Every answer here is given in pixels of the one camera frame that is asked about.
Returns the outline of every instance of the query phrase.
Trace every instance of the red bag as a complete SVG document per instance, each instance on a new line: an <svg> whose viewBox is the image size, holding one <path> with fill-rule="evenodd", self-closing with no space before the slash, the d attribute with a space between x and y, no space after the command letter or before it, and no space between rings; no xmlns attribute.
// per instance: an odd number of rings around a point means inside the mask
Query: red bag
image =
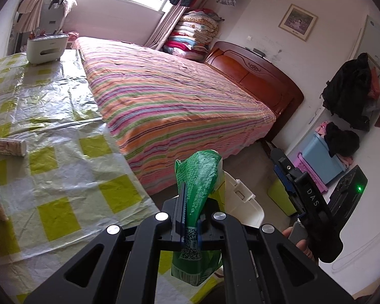
<svg viewBox="0 0 380 304"><path fill-rule="evenodd" d="M376 67L372 68L372 82L370 85L370 91L368 97L377 100L380 97L380 82L378 80L378 74Z"/></svg>

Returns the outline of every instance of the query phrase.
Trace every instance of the folded quilt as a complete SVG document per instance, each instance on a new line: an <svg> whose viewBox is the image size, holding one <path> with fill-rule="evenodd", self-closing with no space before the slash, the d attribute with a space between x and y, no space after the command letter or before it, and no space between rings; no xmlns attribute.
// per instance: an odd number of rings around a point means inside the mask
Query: folded quilt
<svg viewBox="0 0 380 304"><path fill-rule="evenodd" d="M209 43L212 41L212 38L210 38L210 37L206 37L206 36L198 34L198 33L191 33L189 31L178 30L178 29L173 30L173 32L170 33L170 35L171 36L180 35L180 36L193 37L196 40L198 40L199 42L203 42L203 43Z"/></svg>
<svg viewBox="0 0 380 304"><path fill-rule="evenodd" d="M205 15L183 15L180 18L182 22L193 22L210 27L211 29L217 29L218 23L209 16Z"/></svg>
<svg viewBox="0 0 380 304"><path fill-rule="evenodd" d="M189 44L177 42L173 40L166 41L165 46L170 47L170 48L180 48L183 51L190 51L192 48L191 45Z"/></svg>
<svg viewBox="0 0 380 304"><path fill-rule="evenodd" d="M173 56L178 56L181 58L185 58L187 60L201 61L204 58L204 54L195 51L183 51L179 48L172 48L168 46L163 46L163 51L168 54L172 54Z"/></svg>
<svg viewBox="0 0 380 304"><path fill-rule="evenodd" d="M211 17L213 20L217 22L223 21L223 19L220 16L218 16L218 14L215 11L211 9L207 9L207 8L196 9L196 10L185 13L185 15L191 15L191 14L206 15L206 16Z"/></svg>
<svg viewBox="0 0 380 304"><path fill-rule="evenodd" d="M200 51L200 52L208 52L208 49L205 46L195 45L191 48L191 51Z"/></svg>
<svg viewBox="0 0 380 304"><path fill-rule="evenodd" d="M190 33L199 34L199 35L202 35L202 36L205 36L205 37L209 37L211 39L214 37L214 32L209 32L209 31L205 31L205 30L201 30L200 31L198 29L194 29L194 28L189 27L189 26L176 25L175 26L175 30L187 31L187 32L190 32Z"/></svg>
<svg viewBox="0 0 380 304"><path fill-rule="evenodd" d="M191 28L197 29L199 31L215 32L215 29L213 29L209 26L205 26L205 25L193 23L193 22L182 22L182 21L180 21L180 22L177 22L177 25L191 27Z"/></svg>
<svg viewBox="0 0 380 304"><path fill-rule="evenodd" d="M177 42L183 42L183 43L188 43L192 47L195 46L196 44L202 44L203 42L195 40L193 37L190 36L184 36L184 35L171 35L168 38L169 40L177 41Z"/></svg>

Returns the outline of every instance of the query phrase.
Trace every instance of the pink plastic stool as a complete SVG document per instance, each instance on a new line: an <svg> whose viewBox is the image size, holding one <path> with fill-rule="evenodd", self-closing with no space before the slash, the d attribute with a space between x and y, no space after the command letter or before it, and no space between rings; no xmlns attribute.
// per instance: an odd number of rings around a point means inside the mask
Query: pink plastic stool
<svg viewBox="0 0 380 304"><path fill-rule="evenodd" d="M304 160L303 155L301 152L298 153L297 159L293 162L294 167L301 170L303 173L304 171L307 171L309 175L311 176L314 183L317 185L319 191L321 193L328 192L327 186L321 181L321 178L315 173L314 170L310 167L310 165Z"/></svg>

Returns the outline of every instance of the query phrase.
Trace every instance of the white bottle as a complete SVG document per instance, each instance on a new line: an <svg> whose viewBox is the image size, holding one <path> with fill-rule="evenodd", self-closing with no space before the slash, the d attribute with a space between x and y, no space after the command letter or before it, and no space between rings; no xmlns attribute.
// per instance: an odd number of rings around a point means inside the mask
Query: white bottle
<svg viewBox="0 0 380 304"><path fill-rule="evenodd" d="M22 139L0 138L0 154L25 156L27 143Z"/></svg>

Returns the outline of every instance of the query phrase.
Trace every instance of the wooden headboard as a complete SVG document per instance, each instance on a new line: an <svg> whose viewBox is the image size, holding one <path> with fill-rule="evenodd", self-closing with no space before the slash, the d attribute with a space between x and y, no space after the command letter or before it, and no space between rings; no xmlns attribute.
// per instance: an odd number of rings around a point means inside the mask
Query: wooden headboard
<svg viewBox="0 0 380 304"><path fill-rule="evenodd" d="M299 87L271 62L229 42L214 44L205 62L276 115L276 122L265 137L272 141L303 102Z"/></svg>

